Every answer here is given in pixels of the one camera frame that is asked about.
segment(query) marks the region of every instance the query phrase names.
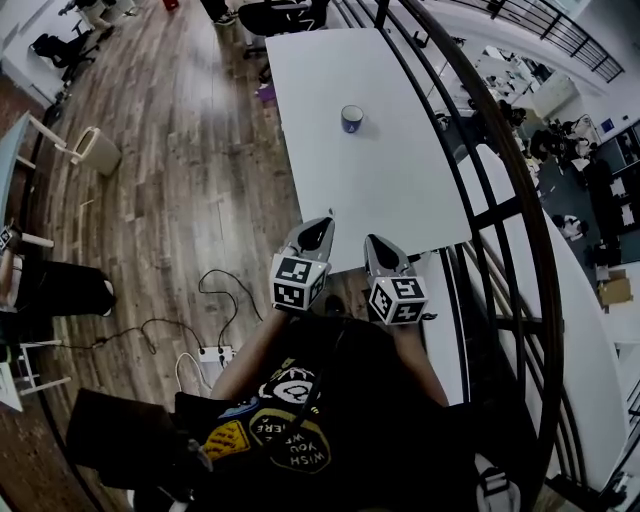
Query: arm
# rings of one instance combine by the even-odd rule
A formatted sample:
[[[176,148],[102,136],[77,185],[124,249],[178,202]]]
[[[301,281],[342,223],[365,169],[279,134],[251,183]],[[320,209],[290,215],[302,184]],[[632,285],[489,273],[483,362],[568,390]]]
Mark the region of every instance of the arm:
[[[433,401],[447,407],[449,405],[447,395],[422,346],[418,326],[416,324],[397,326],[392,329],[392,334],[396,352],[402,364],[409,370],[420,388]]]
[[[0,263],[0,303],[7,304],[13,278],[13,251],[7,247]]]
[[[256,384],[260,369],[278,334],[289,323],[289,313],[274,309],[251,339],[224,369],[211,390],[214,400],[238,400]]]

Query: office chair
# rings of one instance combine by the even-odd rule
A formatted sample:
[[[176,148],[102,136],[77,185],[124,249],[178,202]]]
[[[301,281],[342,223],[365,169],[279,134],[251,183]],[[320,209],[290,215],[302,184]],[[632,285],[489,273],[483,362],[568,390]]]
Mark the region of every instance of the office chair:
[[[243,5],[238,9],[238,18],[245,30],[256,36],[271,37],[307,32],[324,27],[327,22],[328,5],[329,0],[311,0],[310,5],[291,0],[266,0]],[[244,58],[248,59],[252,54],[266,51],[265,47],[250,47],[245,50]],[[260,71],[259,79],[260,82],[266,83],[269,78],[270,66],[267,63]]]
[[[42,34],[36,39],[31,48],[40,57],[46,57],[51,59],[53,65],[57,68],[67,68],[62,75],[62,81],[66,82],[72,80],[78,70],[78,66],[81,62],[95,62],[95,58],[89,57],[89,54],[94,50],[99,50],[98,45],[94,45],[91,48],[84,49],[89,34],[91,32],[80,33],[80,30],[75,27],[78,32],[78,37],[65,43],[56,36],[50,36],[49,34]]]

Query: purple object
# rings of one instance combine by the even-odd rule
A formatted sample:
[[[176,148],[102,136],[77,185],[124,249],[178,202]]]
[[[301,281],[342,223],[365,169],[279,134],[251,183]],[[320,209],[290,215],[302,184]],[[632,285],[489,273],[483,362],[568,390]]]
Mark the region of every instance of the purple object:
[[[269,84],[266,87],[260,87],[256,92],[258,93],[258,98],[263,102],[276,99],[276,88],[273,84]]]

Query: white cable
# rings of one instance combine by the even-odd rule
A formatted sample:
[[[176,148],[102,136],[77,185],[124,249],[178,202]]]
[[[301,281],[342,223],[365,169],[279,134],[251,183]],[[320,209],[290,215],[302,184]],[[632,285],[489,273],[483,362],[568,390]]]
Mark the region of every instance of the white cable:
[[[178,382],[178,389],[180,391],[182,391],[182,384],[180,383],[180,377],[178,377],[178,365],[180,364],[180,360],[184,356],[187,356],[189,359],[191,359],[193,361],[193,364],[195,364],[196,368],[198,369],[200,382],[202,382],[202,385],[205,387],[205,389],[207,389],[207,391],[211,392],[212,388],[211,388],[211,386],[209,386],[209,384],[207,384],[207,381],[204,378],[204,374],[202,373],[202,368],[200,368],[200,365],[198,364],[198,362],[195,360],[195,358],[191,354],[189,354],[189,352],[183,352],[182,354],[180,354],[178,356],[178,360],[176,361],[175,372],[176,372],[176,381]]]

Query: graphic print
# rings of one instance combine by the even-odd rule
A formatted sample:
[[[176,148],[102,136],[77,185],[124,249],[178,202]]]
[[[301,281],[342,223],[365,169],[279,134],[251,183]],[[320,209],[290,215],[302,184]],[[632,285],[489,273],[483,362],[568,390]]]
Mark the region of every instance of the graphic print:
[[[314,380],[315,375],[304,368],[289,368],[260,386],[258,395],[260,398],[275,397],[290,404],[301,405],[307,400]]]
[[[264,445],[285,431],[295,414],[280,409],[262,409],[249,422],[249,431]],[[320,427],[305,420],[289,438],[274,447],[271,462],[282,468],[314,474],[331,462],[331,450]]]
[[[233,418],[234,416],[239,416],[248,411],[252,411],[253,409],[258,407],[260,400],[257,396],[252,396],[249,400],[245,400],[240,402],[235,407],[230,407],[226,411],[224,411],[219,418]]]
[[[230,421],[224,425],[216,427],[209,434],[207,442],[204,444],[204,453],[210,460],[217,460],[232,453],[246,452],[251,449],[247,434],[238,420]]]

